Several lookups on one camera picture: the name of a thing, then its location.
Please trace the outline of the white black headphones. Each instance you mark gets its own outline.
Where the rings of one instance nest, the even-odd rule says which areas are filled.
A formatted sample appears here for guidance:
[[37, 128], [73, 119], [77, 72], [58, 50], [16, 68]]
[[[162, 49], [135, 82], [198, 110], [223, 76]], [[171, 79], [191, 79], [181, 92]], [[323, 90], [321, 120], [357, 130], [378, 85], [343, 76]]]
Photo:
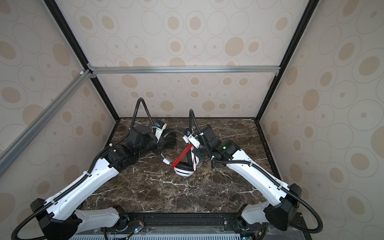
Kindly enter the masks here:
[[[164, 130], [163, 134], [166, 132], [177, 133], [181, 134], [182, 137], [184, 136], [184, 133], [180, 131]], [[192, 153], [193, 149], [194, 146], [192, 144], [188, 144], [188, 146], [174, 162], [169, 161], [163, 154], [161, 154], [161, 157], [163, 158], [163, 162], [166, 165], [170, 165], [177, 175], [182, 177], [190, 177], [197, 170], [197, 166], [200, 162], [199, 158]]]

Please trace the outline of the black blue headphones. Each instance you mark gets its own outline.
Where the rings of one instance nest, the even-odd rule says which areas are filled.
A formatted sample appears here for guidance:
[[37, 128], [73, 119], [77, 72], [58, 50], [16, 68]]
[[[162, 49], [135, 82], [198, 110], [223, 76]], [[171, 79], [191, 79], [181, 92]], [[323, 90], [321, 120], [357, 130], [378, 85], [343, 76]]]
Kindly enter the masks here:
[[164, 149], [173, 148], [177, 143], [177, 136], [174, 133], [166, 132], [162, 135], [161, 140], [163, 141]]

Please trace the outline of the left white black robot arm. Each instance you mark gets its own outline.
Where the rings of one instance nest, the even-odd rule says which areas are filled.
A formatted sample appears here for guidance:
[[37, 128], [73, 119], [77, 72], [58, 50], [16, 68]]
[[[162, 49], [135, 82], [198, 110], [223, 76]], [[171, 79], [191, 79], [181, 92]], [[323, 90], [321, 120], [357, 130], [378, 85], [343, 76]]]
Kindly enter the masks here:
[[[151, 127], [135, 126], [140, 107], [144, 107]], [[148, 154], [162, 156], [163, 149], [173, 147], [175, 139], [168, 140], [163, 134], [166, 127], [163, 122], [152, 121], [145, 100], [139, 98], [129, 132], [97, 154], [89, 169], [66, 188], [46, 200], [32, 202], [33, 213], [14, 229], [11, 238], [20, 239], [19, 232], [33, 219], [38, 221], [43, 232], [41, 240], [69, 240], [75, 234], [98, 228], [125, 231], [130, 219], [122, 207], [95, 211], [81, 211], [78, 207], [99, 187], [136, 164], [140, 158]]]

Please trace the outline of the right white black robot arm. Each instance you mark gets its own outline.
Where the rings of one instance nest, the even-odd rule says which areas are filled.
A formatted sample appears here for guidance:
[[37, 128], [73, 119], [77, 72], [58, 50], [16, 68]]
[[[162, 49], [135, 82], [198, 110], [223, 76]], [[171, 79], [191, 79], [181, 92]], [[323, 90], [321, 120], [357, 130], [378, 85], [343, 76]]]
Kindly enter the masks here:
[[[241, 217], [245, 222], [254, 224], [266, 221], [281, 231], [293, 227], [310, 234], [323, 230], [324, 224], [320, 215], [301, 198], [302, 189], [298, 185], [288, 185], [277, 179], [253, 161], [238, 144], [229, 139], [220, 141], [211, 127], [200, 127], [193, 110], [189, 111], [189, 121], [195, 125], [195, 130], [188, 139], [193, 144], [196, 155], [237, 172], [265, 197], [264, 203], [247, 205], [243, 209]], [[300, 206], [315, 217], [317, 226], [314, 229], [292, 222]]]

